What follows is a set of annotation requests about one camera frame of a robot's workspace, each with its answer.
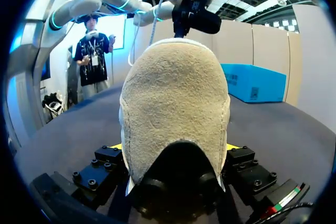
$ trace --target hair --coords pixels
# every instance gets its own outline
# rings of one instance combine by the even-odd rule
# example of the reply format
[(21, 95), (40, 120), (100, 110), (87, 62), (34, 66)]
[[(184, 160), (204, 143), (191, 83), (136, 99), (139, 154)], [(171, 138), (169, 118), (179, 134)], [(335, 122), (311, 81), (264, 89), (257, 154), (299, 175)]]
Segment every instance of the hair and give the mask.
[(84, 18), (84, 25), (86, 27), (86, 23), (90, 20), (90, 19), (95, 19), (96, 22), (98, 22), (98, 16), (97, 15), (87, 15), (85, 18)]

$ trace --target display screen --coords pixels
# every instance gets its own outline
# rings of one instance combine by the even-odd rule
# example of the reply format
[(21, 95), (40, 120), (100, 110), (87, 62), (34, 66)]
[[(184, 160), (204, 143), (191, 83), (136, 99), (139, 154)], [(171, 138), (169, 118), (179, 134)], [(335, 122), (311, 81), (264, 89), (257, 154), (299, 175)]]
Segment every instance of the display screen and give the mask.
[(41, 81), (50, 78), (50, 56), (48, 57), (46, 63), (43, 65)]
[[(113, 50), (122, 49), (124, 47), (124, 32), (125, 32), (125, 20), (127, 18), (126, 14), (118, 16), (105, 16), (98, 18), (96, 29), (98, 32), (105, 34), (109, 37), (111, 34), (115, 35), (115, 43), (113, 45)], [(72, 22), (69, 22), (68, 31), (69, 34), (66, 36), (65, 40), (70, 42), (72, 45), (72, 57), (75, 57), (77, 43), (81, 38), (84, 37), (86, 32), (86, 27), (84, 23), (75, 24), (70, 30)]]

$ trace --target yellow part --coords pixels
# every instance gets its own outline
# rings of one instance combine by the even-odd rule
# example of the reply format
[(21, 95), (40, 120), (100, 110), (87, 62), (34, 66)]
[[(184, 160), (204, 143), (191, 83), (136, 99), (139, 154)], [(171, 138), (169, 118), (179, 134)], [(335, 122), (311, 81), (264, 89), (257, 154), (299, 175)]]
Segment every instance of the yellow part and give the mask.
[[(234, 145), (231, 145), (231, 144), (226, 144), (227, 145), (227, 150), (231, 150), (232, 148), (236, 148), (236, 149), (239, 149), (240, 147), (238, 146), (234, 146)], [(121, 144), (117, 144), (117, 145), (114, 145), (114, 146), (109, 146), (109, 148), (118, 148), (121, 150)]]

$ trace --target lanyard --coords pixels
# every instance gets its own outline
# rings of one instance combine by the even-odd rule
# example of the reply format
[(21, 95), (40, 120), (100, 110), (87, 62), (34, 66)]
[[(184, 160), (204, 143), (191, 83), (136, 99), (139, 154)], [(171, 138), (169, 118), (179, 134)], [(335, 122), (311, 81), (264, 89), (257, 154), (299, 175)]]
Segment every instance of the lanyard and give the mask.
[(96, 53), (96, 39), (94, 39), (93, 45), (91, 44), (91, 41), (89, 41), (90, 47), (93, 49), (93, 53)]

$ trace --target hand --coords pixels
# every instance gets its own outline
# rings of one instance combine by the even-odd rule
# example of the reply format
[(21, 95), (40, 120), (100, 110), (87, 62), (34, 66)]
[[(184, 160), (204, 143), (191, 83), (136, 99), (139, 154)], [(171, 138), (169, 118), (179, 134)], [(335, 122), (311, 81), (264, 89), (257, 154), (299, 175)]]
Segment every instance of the hand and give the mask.
[(89, 63), (90, 63), (90, 58), (89, 58), (89, 56), (86, 55), (86, 56), (82, 59), (82, 65), (87, 66)]
[(116, 37), (115, 37), (115, 35), (110, 35), (109, 36), (109, 44), (110, 44), (110, 46), (113, 46), (113, 44), (114, 44), (114, 42), (116, 41)]

